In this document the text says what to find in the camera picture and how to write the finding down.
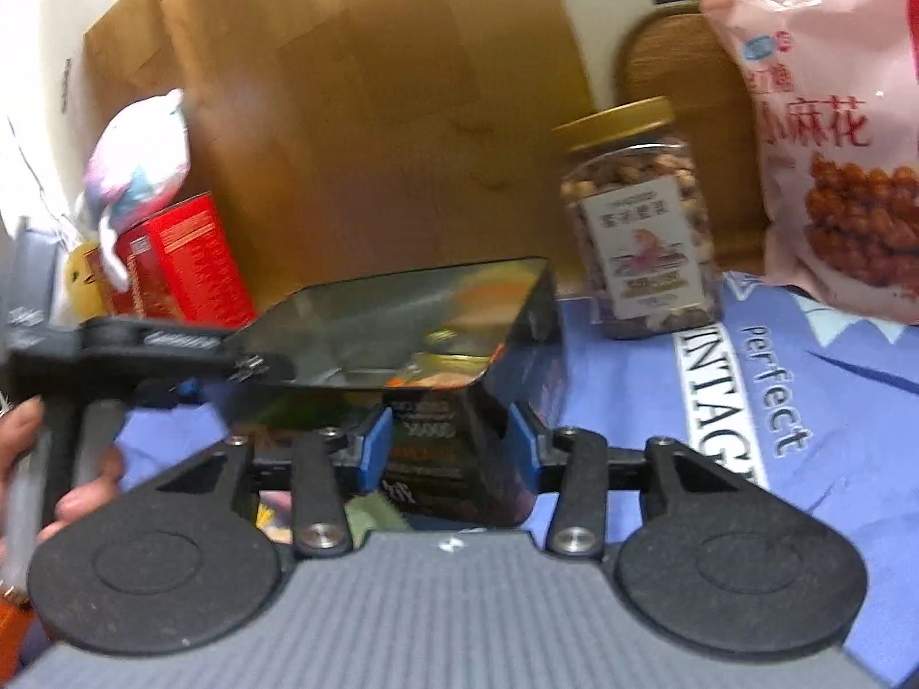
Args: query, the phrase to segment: pink package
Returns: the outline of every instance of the pink package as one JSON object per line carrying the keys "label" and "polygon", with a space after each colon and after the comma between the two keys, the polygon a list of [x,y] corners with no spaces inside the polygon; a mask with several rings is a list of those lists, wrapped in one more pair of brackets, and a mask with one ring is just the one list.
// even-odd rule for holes
{"label": "pink package", "polygon": [[766,275],[919,322],[919,0],[702,0],[755,103]]}

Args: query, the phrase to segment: yellow plush toy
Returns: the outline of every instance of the yellow plush toy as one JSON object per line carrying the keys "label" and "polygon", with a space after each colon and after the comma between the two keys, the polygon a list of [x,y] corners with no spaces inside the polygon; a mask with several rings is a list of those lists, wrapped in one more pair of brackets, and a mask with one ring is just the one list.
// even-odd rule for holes
{"label": "yellow plush toy", "polygon": [[67,258],[65,270],[67,296],[77,319],[84,322],[95,316],[107,316],[105,301],[99,283],[95,281],[95,273],[86,259],[96,248],[94,243],[83,243],[71,251]]}

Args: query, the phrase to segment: gold lid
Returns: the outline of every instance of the gold lid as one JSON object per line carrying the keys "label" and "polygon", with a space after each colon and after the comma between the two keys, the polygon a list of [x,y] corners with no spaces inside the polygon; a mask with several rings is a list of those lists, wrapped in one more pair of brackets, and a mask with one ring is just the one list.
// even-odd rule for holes
{"label": "gold lid", "polygon": [[564,123],[553,129],[553,137],[565,152],[577,152],[604,142],[624,140],[674,123],[674,108],[661,96],[626,103],[599,114]]}

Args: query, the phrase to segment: brown snack image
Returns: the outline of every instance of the brown snack image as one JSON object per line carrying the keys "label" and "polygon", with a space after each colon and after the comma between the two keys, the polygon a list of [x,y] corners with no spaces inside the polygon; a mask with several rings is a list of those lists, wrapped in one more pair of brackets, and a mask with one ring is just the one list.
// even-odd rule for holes
{"label": "brown snack image", "polygon": [[919,295],[919,173],[901,166],[842,168],[819,153],[805,199],[805,235],[821,262],[872,287],[899,285]]}

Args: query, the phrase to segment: plastic jar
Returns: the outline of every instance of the plastic jar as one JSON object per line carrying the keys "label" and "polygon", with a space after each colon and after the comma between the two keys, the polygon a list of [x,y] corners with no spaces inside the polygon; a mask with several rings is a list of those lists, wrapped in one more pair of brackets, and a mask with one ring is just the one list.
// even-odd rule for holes
{"label": "plastic jar", "polygon": [[567,153],[562,199],[604,333],[640,339],[720,318],[709,214],[666,98],[553,130]]}

